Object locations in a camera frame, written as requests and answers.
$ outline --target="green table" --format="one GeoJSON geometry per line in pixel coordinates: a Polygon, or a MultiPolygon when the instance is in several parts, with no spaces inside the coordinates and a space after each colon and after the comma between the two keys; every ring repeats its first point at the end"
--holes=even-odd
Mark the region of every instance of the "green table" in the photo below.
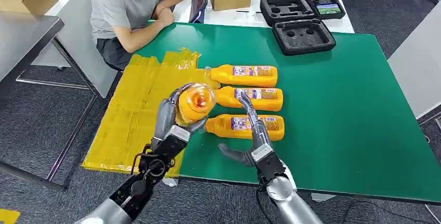
{"type": "MultiPolygon", "coordinates": [[[[285,137],[274,142],[299,189],[441,204],[441,168],[373,35],[334,33],[328,52],[284,56],[269,28],[177,23],[138,51],[163,57],[182,47],[198,66],[274,65],[284,103],[285,137]]],[[[211,115],[243,114],[216,106],[211,115]]],[[[180,175],[256,184],[255,168],[222,156],[219,143],[251,142],[196,134],[180,175]]]]}

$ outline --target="orange bottle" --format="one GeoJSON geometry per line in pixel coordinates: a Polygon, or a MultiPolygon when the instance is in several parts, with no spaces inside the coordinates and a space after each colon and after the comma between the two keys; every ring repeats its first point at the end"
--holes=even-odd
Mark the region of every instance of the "orange bottle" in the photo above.
{"type": "Polygon", "coordinates": [[[242,91],[250,97],[256,110],[280,111],[282,109],[283,93],[281,89],[276,88],[234,88],[225,86],[219,90],[214,90],[216,102],[224,107],[240,108],[242,104],[237,97],[242,91]]]}
{"type": "Polygon", "coordinates": [[[207,116],[216,104],[214,91],[206,84],[194,84],[179,96],[176,122],[186,126],[207,116]]]}
{"type": "Polygon", "coordinates": [[[222,84],[274,87],[277,83],[277,68],[256,65],[224,64],[217,68],[205,68],[207,76],[222,84]]]}
{"type": "MultiPolygon", "coordinates": [[[[279,141],[285,135],[285,125],[281,116],[259,115],[268,131],[271,141],[279,141]]],[[[209,118],[205,130],[219,137],[252,139],[251,124],[246,115],[223,114],[209,118]]]]}

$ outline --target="robotic thumb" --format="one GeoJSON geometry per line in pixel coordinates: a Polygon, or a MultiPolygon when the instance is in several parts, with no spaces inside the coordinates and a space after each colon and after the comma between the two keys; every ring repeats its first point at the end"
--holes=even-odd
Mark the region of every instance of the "robotic thumb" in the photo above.
{"type": "Polygon", "coordinates": [[[220,151],[224,156],[234,161],[240,162],[241,164],[247,167],[254,166],[254,162],[251,159],[251,156],[248,154],[248,152],[232,150],[228,148],[224,143],[220,143],[217,147],[220,149],[220,151]]]}

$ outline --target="metal robot forearm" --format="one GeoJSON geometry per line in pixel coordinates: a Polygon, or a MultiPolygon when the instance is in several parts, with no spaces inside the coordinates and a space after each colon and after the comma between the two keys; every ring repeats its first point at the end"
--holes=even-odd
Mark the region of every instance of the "metal robot forearm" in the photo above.
{"type": "Polygon", "coordinates": [[[297,194],[284,176],[276,176],[266,187],[269,197],[279,208],[285,224],[323,224],[309,205],[297,194]]]}

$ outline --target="man's hand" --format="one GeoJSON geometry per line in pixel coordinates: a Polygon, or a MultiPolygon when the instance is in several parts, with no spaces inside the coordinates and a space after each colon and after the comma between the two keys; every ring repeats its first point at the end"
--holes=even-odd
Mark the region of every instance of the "man's hand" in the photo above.
{"type": "Polygon", "coordinates": [[[175,21],[175,17],[173,16],[172,11],[166,7],[159,13],[158,20],[163,23],[164,27],[167,27],[175,21]]]}
{"type": "Polygon", "coordinates": [[[166,7],[163,6],[161,3],[157,4],[157,5],[156,5],[156,8],[154,9],[154,12],[153,12],[152,18],[153,18],[154,20],[159,19],[159,14],[160,14],[161,11],[162,11],[163,9],[165,9],[165,8],[166,8],[166,7]]]}

